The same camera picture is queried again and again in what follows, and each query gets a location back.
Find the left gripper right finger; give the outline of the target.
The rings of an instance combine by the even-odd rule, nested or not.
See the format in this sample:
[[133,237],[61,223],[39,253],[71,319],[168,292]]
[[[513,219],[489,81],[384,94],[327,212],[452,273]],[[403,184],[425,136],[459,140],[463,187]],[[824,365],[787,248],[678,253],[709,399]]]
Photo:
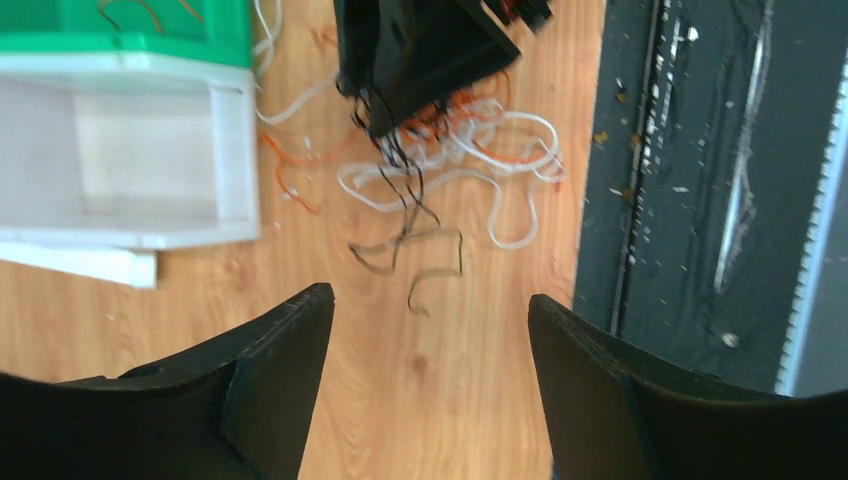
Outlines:
[[661,359],[532,296],[528,332],[564,479],[843,479],[847,395],[791,398]]

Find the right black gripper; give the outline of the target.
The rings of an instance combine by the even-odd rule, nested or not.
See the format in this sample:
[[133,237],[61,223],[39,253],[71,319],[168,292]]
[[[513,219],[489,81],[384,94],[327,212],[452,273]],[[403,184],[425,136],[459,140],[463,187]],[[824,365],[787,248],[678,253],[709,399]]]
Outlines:
[[380,138],[517,60],[499,26],[536,33],[552,11],[545,0],[339,0],[334,14],[339,91],[366,102],[365,129]]

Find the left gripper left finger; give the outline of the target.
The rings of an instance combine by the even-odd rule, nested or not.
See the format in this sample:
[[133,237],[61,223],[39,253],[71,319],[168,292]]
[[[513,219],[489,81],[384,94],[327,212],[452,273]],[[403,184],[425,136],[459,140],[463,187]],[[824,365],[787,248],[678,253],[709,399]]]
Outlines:
[[5,479],[294,479],[335,297],[313,284],[258,318],[116,378],[1,377]]

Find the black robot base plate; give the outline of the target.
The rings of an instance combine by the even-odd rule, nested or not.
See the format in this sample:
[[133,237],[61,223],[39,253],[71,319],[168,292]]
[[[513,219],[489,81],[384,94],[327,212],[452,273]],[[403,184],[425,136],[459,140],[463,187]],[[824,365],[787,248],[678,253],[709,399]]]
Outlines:
[[843,1],[608,2],[576,312],[775,392],[843,67]]

